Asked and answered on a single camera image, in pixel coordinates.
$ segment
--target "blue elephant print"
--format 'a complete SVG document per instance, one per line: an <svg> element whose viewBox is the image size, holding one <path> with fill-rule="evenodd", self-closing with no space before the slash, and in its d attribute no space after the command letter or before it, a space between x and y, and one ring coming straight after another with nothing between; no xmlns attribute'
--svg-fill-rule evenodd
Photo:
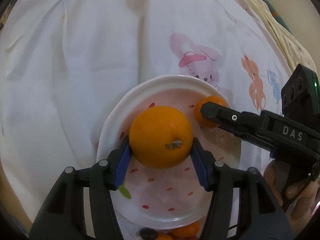
<svg viewBox="0 0 320 240"><path fill-rule="evenodd" d="M272 93L273 93L273 99L275 104L279 104L279 101L281 100L281 90L280 90L280 85L276 81L276 73L272 72L270 69L267 70L268 74L268 81L270 86L272 86Z"/></svg>

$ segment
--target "white plate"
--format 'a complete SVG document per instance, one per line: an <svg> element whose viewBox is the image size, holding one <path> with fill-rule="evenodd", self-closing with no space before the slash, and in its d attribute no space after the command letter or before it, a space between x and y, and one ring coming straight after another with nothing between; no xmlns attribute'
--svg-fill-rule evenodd
<svg viewBox="0 0 320 240"><path fill-rule="evenodd" d="M189 119L193 134L205 150L230 167L240 160L240 140L219 128L201 128L193 108L203 98L222 95L211 85L191 76L166 75L131 89L116 105L103 125L97 161L106 159L128 135L133 119L152 106L172 106ZM199 185L191 158L177 167L154 170L132 157L121 191L111 192L115 210L131 222L154 229L172 229L207 215L212 193Z"/></svg>

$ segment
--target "orange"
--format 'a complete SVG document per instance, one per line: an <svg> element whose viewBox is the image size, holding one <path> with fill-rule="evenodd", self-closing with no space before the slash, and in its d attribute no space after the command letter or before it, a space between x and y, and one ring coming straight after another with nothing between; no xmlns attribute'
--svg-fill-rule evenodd
<svg viewBox="0 0 320 240"><path fill-rule="evenodd" d="M133 155L153 169L168 169L182 163L189 156L192 140L188 119L170 106L154 106L143 111L129 130Z"/></svg>
<svg viewBox="0 0 320 240"><path fill-rule="evenodd" d="M175 228L171 230L171 234L176 237L191 237L196 235L200 230L200 223L194 222L182 228Z"/></svg>
<svg viewBox="0 0 320 240"><path fill-rule="evenodd" d="M218 123L213 122L209 119L206 119L206 118L202 117L202 115L201 115L200 109L201 109L202 105L207 102L213 102L213 103L219 104L221 106L227 106L227 103L224 101L224 99L222 97L211 96L211 97L207 97L207 98L200 100L195 107L194 115L195 115L195 119L198 121L198 123L204 127L216 128L219 126Z"/></svg>
<svg viewBox="0 0 320 240"><path fill-rule="evenodd" d="M156 238L156 240L173 240L173 238L168 234L158 232L158 237Z"/></svg>

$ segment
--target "camera lens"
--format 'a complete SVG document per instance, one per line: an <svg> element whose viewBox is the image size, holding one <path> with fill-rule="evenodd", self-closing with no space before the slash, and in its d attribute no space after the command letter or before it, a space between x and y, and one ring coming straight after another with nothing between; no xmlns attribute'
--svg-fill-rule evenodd
<svg viewBox="0 0 320 240"><path fill-rule="evenodd" d="M285 106L287 104L287 95L284 95L282 98L282 104Z"/></svg>
<svg viewBox="0 0 320 240"><path fill-rule="evenodd" d="M292 86L292 87L290 88L290 94L289 94L290 101L293 101L293 100L294 100L294 96L295 96L295 91L294 91L294 86Z"/></svg>
<svg viewBox="0 0 320 240"><path fill-rule="evenodd" d="M297 89L298 89L298 92L302 90L302 78L300 77L297 80Z"/></svg>

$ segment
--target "orange bear print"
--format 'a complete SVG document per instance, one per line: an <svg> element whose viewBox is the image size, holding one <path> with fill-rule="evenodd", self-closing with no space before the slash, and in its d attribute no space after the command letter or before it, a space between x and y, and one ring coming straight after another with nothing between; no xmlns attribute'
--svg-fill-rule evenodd
<svg viewBox="0 0 320 240"><path fill-rule="evenodd" d="M257 64L253 60L250 60L247 55L245 55L244 58L241 58L241 61L243 68L252 79L252 83L249 87L249 95L252 99L252 103L257 110L263 110L266 106L266 96L263 92L263 82L259 77Z"/></svg>

